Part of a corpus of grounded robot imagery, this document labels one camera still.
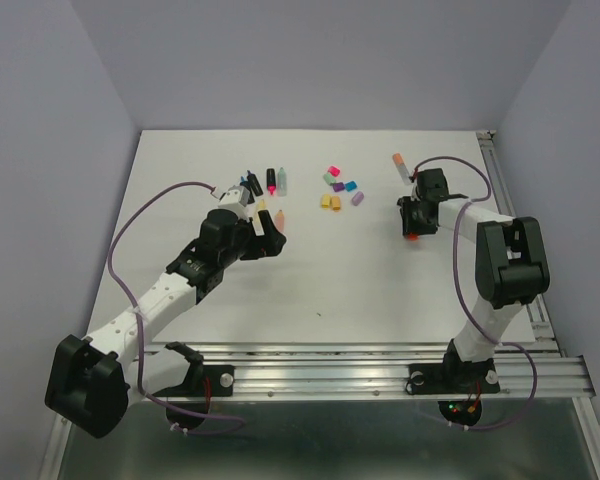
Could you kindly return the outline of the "pastel peach highlighter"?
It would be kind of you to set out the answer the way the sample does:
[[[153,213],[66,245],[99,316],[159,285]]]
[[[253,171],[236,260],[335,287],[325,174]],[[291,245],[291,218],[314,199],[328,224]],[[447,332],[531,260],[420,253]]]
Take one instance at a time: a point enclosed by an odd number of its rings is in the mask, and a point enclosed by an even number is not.
[[[274,225],[278,232],[283,233],[285,231],[285,214],[282,210],[279,210],[274,216]]]

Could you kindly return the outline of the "black highlighter blue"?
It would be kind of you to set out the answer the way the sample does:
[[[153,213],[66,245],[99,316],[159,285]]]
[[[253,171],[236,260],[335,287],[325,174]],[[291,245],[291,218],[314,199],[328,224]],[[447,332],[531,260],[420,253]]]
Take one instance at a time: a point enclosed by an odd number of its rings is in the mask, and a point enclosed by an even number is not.
[[[251,186],[250,186],[249,181],[246,178],[241,177],[241,179],[240,179],[240,185],[242,187],[244,187],[246,189],[247,193],[248,193],[248,203],[249,204],[253,204],[255,202],[255,199],[254,199],[253,192],[251,190]]]

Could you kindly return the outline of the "pastel green highlighter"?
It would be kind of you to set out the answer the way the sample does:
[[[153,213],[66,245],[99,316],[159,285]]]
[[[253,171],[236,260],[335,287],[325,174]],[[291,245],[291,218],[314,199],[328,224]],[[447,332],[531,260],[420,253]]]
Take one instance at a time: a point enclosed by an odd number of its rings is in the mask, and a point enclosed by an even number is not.
[[[287,174],[283,167],[281,167],[277,174],[277,194],[281,197],[286,196],[288,193],[287,186]]]

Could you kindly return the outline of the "black highlighter purple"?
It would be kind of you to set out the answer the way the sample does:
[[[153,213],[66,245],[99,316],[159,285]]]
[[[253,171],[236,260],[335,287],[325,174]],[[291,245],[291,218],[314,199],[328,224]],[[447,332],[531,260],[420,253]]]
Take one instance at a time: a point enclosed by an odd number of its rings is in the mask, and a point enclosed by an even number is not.
[[[254,196],[260,197],[263,195],[263,190],[259,179],[257,178],[256,174],[250,170],[247,171],[247,181]]]

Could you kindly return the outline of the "pastel pink pen cap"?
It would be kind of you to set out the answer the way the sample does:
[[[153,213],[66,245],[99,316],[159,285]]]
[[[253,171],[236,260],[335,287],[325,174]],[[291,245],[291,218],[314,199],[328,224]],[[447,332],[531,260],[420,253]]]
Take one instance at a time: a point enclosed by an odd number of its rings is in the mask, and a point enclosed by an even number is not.
[[[364,200],[364,198],[364,193],[362,191],[358,191],[352,197],[351,204],[354,206],[358,206]]]

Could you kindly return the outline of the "pastel yellow pen cap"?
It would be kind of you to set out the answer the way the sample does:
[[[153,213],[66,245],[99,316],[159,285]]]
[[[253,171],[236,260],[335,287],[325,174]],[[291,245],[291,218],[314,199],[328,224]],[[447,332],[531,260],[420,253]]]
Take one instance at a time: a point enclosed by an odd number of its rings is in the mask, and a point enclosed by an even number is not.
[[[321,206],[323,209],[330,209],[330,208],[331,208],[331,196],[330,196],[330,195],[328,195],[328,194],[324,194],[324,195],[321,197],[321,200],[320,200],[320,206]]]

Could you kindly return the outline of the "black highlighter pink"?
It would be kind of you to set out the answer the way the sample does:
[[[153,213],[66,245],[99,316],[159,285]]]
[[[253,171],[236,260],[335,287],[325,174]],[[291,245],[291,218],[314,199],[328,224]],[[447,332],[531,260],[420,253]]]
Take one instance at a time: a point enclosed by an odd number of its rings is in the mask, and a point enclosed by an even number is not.
[[[266,169],[266,188],[271,196],[274,196],[277,190],[277,175],[274,168]]]

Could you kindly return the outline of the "pastel peach pen cap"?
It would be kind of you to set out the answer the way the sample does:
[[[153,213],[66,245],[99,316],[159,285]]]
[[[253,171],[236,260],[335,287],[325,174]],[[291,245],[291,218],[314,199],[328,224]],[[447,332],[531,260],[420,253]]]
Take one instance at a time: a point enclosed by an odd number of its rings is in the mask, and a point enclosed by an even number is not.
[[[330,207],[333,211],[340,211],[342,206],[341,206],[341,199],[339,196],[332,196],[331,200],[330,200]]]

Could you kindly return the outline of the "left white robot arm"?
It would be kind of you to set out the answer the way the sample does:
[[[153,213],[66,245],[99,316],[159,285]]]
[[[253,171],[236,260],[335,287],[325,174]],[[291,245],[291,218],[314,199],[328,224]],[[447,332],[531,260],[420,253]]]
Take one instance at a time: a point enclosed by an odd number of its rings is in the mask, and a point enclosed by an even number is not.
[[[157,354],[145,348],[172,321],[201,303],[236,261],[279,255],[286,243],[266,210],[262,230],[231,210],[210,211],[192,240],[158,280],[116,318],[83,338],[65,337],[54,353],[45,405],[95,438],[108,435],[127,410],[144,398],[174,387],[195,392],[203,358],[181,342]]]

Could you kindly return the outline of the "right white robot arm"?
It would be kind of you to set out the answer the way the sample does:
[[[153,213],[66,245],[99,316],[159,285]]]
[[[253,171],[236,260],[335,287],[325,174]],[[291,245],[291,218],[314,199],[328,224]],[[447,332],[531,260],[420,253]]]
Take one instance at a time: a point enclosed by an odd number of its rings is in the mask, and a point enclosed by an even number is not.
[[[480,200],[453,194],[440,168],[414,172],[410,195],[397,202],[405,237],[452,232],[452,280],[459,290],[459,241],[475,247],[473,306],[459,301],[467,321],[438,363],[409,367],[411,395],[499,390],[494,353],[513,318],[548,290],[550,272],[539,222],[482,207]]]

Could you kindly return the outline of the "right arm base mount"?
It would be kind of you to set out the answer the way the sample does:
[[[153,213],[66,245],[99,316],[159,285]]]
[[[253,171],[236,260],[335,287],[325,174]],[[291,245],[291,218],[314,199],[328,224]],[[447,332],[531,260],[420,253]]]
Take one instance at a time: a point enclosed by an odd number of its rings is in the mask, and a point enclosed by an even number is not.
[[[464,361],[453,340],[440,361],[411,363],[407,370],[406,393],[440,396],[440,414],[452,425],[476,427],[483,412],[482,396],[500,392],[494,360]]]

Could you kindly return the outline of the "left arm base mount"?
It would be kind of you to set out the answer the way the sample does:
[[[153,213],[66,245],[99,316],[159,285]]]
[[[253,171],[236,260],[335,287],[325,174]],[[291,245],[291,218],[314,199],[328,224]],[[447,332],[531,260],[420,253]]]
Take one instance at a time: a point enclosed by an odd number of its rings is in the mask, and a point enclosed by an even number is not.
[[[214,413],[212,400],[233,395],[235,367],[207,366],[203,355],[181,342],[170,342],[145,359],[142,385],[165,408],[170,429],[185,435],[219,435],[242,421]]]

